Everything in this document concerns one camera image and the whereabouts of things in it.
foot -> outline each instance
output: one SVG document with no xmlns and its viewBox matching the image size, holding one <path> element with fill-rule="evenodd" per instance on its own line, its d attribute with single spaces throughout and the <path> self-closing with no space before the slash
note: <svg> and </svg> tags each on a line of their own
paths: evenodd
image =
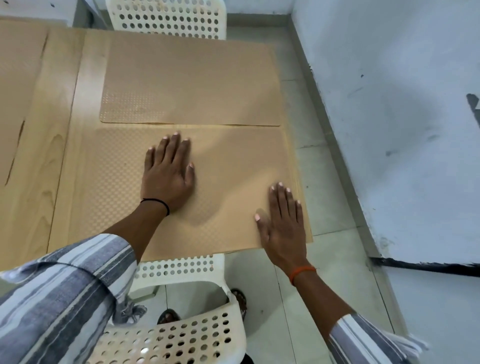
<svg viewBox="0 0 480 364">
<path fill-rule="evenodd" d="M 173 311 L 171 308 L 165 310 L 160 317 L 158 318 L 157 325 L 170 324 L 175 321 L 180 321 L 178 314 Z"/>
<path fill-rule="evenodd" d="M 234 288 L 231 291 L 237 298 L 237 301 L 239 302 L 241 319 L 245 320 L 245 316 L 247 314 L 247 298 L 245 297 L 243 292 L 240 291 L 238 288 Z"/>
</svg>

shirt sleeve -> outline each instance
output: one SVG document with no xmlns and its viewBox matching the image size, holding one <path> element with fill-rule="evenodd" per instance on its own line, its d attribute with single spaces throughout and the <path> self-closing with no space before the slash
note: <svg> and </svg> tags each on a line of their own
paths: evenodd
<svg viewBox="0 0 480 364">
<path fill-rule="evenodd" d="M 108 320 L 135 323 L 146 309 L 127 293 L 137 268 L 123 238 L 100 234 L 1 273 L 17 286 L 0 298 L 5 363 L 84 363 Z"/>
<path fill-rule="evenodd" d="M 428 349 L 425 342 L 382 331 L 359 314 L 343 316 L 327 344 L 337 364 L 409 364 Z"/>
</svg>

hand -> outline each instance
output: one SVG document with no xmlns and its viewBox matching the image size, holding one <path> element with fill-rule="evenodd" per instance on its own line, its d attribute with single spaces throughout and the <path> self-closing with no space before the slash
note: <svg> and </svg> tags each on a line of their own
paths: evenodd
<svg viewBox="0 0 480 364">
<path fill-rule="evenodd" d="M 255 221 L 267 256 L 289 276 L 296 268 L 310 265 L 302 207 L 282 182 L 269 188 L 268 200 L 271 221 L 258 214 Z"/>
<path fill-rule="evenodd" d="M 187 166 L 190 140 L 179 142 L 180 134 L 174 133 L 172 138 L 164 136 L 157 148 L 148 149 L 140 193 L 142 199 L 164 201 L 170 212 L 181 208 L 195 187 L 193 163 Z"/>
</svg>

black floor edge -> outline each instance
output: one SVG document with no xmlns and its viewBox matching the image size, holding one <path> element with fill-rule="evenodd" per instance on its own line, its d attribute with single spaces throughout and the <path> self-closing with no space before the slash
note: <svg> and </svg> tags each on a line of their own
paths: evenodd
<svg viewBox="0 0 480 364">
<path fill-rule="evenodd" d="M 480 264 L 445 264 L 445 263 L 407 263 L 392 258 L 370 258 L 377 266 L 426 270 L 436 273 L 457 274 L 460 276 L 480 277 Z"/>
</svg>

orange wristband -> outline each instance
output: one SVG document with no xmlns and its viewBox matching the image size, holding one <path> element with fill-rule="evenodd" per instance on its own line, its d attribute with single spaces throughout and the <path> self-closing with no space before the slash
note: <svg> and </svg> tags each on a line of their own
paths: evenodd
<svg viewBox="0 0 480 364">
<path fill-rule="evenodd" d="M 316 272 L 317 269 L 315 267 L 312 267 L 312 266 L 303 266 L 303 267 L 298 267 L 297 269 L 295 269 L 293 272 L 290 273 L 290 276 L 288 277 L 290 279 L 290 283 L 292 284 L 292 286 L 295 286 L 293 284 L 293 280 L 295 279 L 295 277 L 300 274 L 301 272 L 304 272 L 306 270 L 309 270 L 309 271 L 312 271 L 312 272 Z"/>
</svg>

